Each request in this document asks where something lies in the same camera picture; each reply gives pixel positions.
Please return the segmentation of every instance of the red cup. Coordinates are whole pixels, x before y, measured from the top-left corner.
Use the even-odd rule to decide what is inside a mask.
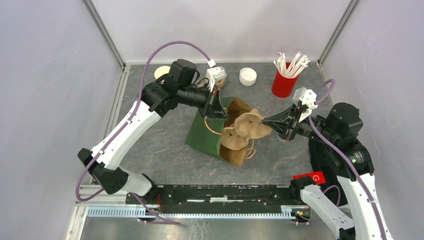
[[[286,68],[290,66],[290,62],[285,63]],[[276,72],[274,83],[272,84],[271,91],[272,93],[279,98],[287,98],[292,94],[292,90],[295,87],[296,81],[298,80],[300,74],[295,78],[285,78],[281,76],[279,71]]]

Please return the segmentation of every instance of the robotic arm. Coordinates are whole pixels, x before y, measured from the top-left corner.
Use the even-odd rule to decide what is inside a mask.
[[[332,230],[336,239],[368,240],[393,239],[387,228],[378,202],[374,166],[368,150],[357,139],[363,126],[359,118],[359,109],[348,103],[335,104],[327,118],[317,116],[309,118],[316,130],[331,144],[347,156],[358,172],[366,188],[371,192],[378,214],[381,216],[384,231],[381,231],[374,214],[373,206],[366,190],[359,183],[349,164],[324,142],[314,131],[309,121],[303,121],[313,109],[317,95],[304,87],[296,90],[293,105],[285,111],[265,118],[262,123],[278,133],[282,141],[291,141],[296,134],[309,138],[309,152],[312,169],[323,171],[326,179],[341,186],[344,204],[349,204],[352,218],[346,216],[330,201],[309,176],[290,182],[291,195],[314,209],[325,224]]]
[[[228,119],[226,111],[221,106],[220,89],[215,85],[215,80],[218,80],[216,77],[225,77],[220,71],[216,67],[208,69],[207,87],[198,88],[192,83],[195,74],[197,74],[196,80],[199,78],[196,65],[184,59],[174,61],[168,74],[145,86],[140,103],[134,102],[128,114],[104,140],[91,150],[83,148],[79,151],[78,158],[84,166],[99,154],[88,171],[106,193],[114,194],[123,190],[144,196],[151,189],[152,181],[146,175],[128,171],[120,164],[141,135],[178,104],[197,107],[202,116],[211,119]],[[126,125],[125,128],[111,141],[123,125]],[[108,147],[102,150],[108,141],[111,141]]]

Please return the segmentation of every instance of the white wall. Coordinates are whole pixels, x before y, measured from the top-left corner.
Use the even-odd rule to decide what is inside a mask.
[[[93,0],[123,59],[145,62],[160,45],[197,44],[216,61],[317,60],[349,0]],[[188,46],[171,46],[154,62],[203,61]]]
[[[61,240],[120,69],[78,0],[0,3],[2,240]]]
[[[395,239],[423,239],[424,1],[361,1],[324,63],[335,102],[360,109],[359,139]]]

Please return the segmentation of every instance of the white lid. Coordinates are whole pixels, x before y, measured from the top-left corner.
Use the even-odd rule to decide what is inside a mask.
[[[243,67],[240,70],[239,80],[244,86],[252,86],[256,82],[256,71],[250,67]]]
[[[170,66],[160,66],[154,71],[154,78],[158,79],[160,76],[164,74],[168,74],[170,72]]]

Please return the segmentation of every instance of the gray marble tabletop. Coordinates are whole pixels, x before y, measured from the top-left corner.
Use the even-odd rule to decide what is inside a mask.
[[[277,114],[292,104],[292,97],[278,98],[271,92],[276,68],[269,63],[222,63],[228,74],[222,97],[238,97],[257,108],[263,116]],[[161,65],[151,65],[147,82],[154,80],[154,71]],[[125,87],[119,111],[120,121],[136,100],[143,65],[133,65]],[[253,68],[257,72],[255,85],[247,87],[239,82],[240,69]],[[200,75],[206,64],[197,64]],[[316,63],[311,62],[300,75],[294,89],[317,89],[324,80]],[[312,113],[326,116],[331,109],[327,99]],[[297,136],[293,141],[281,142],[273,132],[255,141],[257,153],[236,167],[211,158],[188,145],[185,139],[197,109],[179,105],[149,128],[128,151],[122,161],[126,169],[147,174],[157,184],[289,184],[293,175],[312,171],[309,161],[308,139]]]

